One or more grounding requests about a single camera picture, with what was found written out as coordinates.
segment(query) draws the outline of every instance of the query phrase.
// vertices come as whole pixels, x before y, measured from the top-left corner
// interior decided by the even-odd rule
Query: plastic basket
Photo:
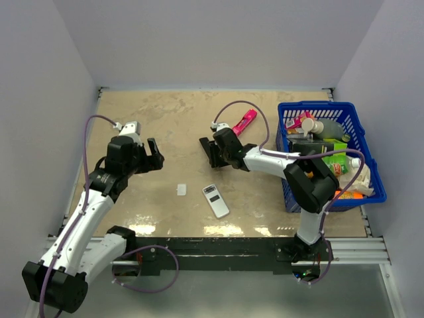
[[[343,126],[343,129],[352,138],[348,142],[348,148],[357,149],[365,156],[365,162],[370,167],[371,183],[370,187],[374,188],[374,195],[365,199],[341,199],[337,200],[331,207],[330,211],[347,211],[353,207],[367,203],[381,203],[387,199],[386,191],[383,183],[378,175],[377,163],[371,157],[370,151],[365,141],[365,130],[359,122],[358,115],[353,104],[346,102],[331,102],[331,101],[300,101],[297,103],[281,103],[278,105],[278,131],[276,144],[278,151],[288,152],[288,141],[286,137],[285,123],[301,114],[304,111],[309,111],[315,118],[329,118],[337,121]],[[283,191],[284,201],[286,202],[287,212],[300,212],[300,206],[296,203],[293,193],[284,179]]]

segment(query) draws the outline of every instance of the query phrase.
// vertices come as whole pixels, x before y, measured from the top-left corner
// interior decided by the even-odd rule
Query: marble surface
[[[211,121],[227,103],[245,99],[259,106],[270,124],[270,140],[265,146],[275,150],[278,126],[277,105],[283,101],[326,100],[327,94],[309,91],[105,91],[98,112],[115,121],[138,121],[141,137],[154,137],[165,157],[162,170],[135,175],[115,206],[98,226],[95,236],[103,236],[113,225],[129,227],[138,236],[292,236],[299,226],[299,214],[286,213],[280,178],[260,172],[243,172],[231,167],[212,169],[199,138],[212,138]],[[229,107],[219,121],[238,123],[250,107]],[[89,145],[89,169],[105,155],[107,143],[116,132],[105,121],[93,125]],[[241,134],[245,143],[260,144],[266,136],[258,114]],[[71,210],[83,189],[79,176]],[[187,184],[187,195],[177,196],[177,184]],[[216,184],[230,214],[216,219],[201,189]],[[325,224],[329,237],[364,237],[359,209],[331,213]]]

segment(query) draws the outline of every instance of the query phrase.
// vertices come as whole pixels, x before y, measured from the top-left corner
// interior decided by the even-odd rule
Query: remote control
[[[218,192],[217,186],[215,184],[211,184],[203,188],[202,192],[218,219],[230,213],[230,210],[225,204],[222,195]]]

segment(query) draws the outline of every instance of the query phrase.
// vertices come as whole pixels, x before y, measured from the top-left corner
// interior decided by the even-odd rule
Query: green bottle
[[[336,177],[349,171],[346,154],[334,154],[332,156],[323,157],[323,161]]]

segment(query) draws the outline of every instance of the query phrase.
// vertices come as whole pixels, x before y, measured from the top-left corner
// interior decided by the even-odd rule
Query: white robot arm
[[[260,149],[255,144],[242,145],[236,134],[225,123],[212,123],[212,141],[199,139],[209,157],[212,168],[231,165],[244,171],[261,171],[286,179],[296,201],[301,206],[301,224],[295,239],[299,246],[294,250],[293,261],[313,248],[321,238],[322,220],[327,204],[334,197],[339,182],[321,159],[294,160],[300,153],[286,154]],[[313,172],[309,179],[306,173]]]
[[[112,227],[94,249],[84,251],[100,221],[128,186],[133,174],[160,170],[164,157],[153,138],[148,139],[148,156],[140,140],[140,124],[136,121],[119,127],[120,133],[107,145],[102,157],[89,175],[89,191],[83,192],[76,210],[56,242],[37,262],[27,262],[22,271],[30,298],[40,301],[43,281],[51,268],[44,296],[47,305],[68,313],[75,312],[87,293],[88,285],[111,261],[135,248],[135,232]],[[85,196],[88,202],[82,211]],[[66,237],[61,250],[58,250]]]

